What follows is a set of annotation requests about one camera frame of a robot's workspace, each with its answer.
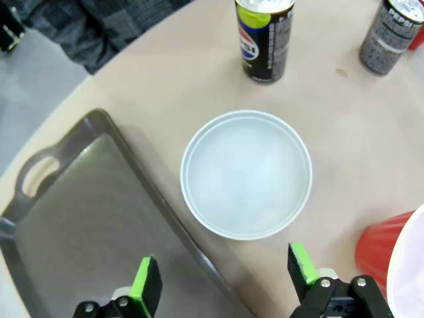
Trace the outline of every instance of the screw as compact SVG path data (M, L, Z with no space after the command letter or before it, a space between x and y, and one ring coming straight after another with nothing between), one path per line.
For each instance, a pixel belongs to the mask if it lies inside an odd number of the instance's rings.
M92 303L87 303L85 305L85 312L86 313L91 313L94 310L94 305Z
M126 305L128 305L128 298L126 297L122 297L119 299L119 307L125 307Z
M330 287L331 283L329 280L321 280L321 286L323 286L324 288L328 288Z
M356 283L358 284L358 286L364 287L366 285L366 280L364 278L358 278Z

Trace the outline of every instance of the pepsi logo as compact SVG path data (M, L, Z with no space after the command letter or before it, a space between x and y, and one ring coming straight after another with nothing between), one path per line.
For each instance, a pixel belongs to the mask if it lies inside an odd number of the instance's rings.
M259 55L259 47L253 41L253 39L242 29L241 26L238 26L238 33L240 35L240 46L243 57L246 60L254 60Z

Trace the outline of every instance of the tray handle hole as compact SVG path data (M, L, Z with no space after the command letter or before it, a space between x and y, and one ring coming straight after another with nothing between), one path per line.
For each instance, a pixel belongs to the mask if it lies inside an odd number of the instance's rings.
M55 157L45 157L37 162L28 171L22 184L22 191L28 197L35 197L40 184L51 174L58 171L59 160Z

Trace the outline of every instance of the gray metal tray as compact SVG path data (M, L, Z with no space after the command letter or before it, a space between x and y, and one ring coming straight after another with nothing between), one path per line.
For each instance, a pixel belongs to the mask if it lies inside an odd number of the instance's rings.
M59 170L35 197L25 176L46 157ZM253 317L148 179L111 118L87 114L56 145L23 166L0 218L0 248L32 317L71 317L85 300L106 304L155 255L162 317Z

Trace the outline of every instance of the can top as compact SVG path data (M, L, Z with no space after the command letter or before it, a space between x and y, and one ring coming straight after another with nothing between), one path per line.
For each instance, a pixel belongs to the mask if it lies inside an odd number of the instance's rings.
M419 0L389 0L404 17L409 20L424 22L424 7Z
M289 9L294 0L236 0L245 9L258 13L277 13Z

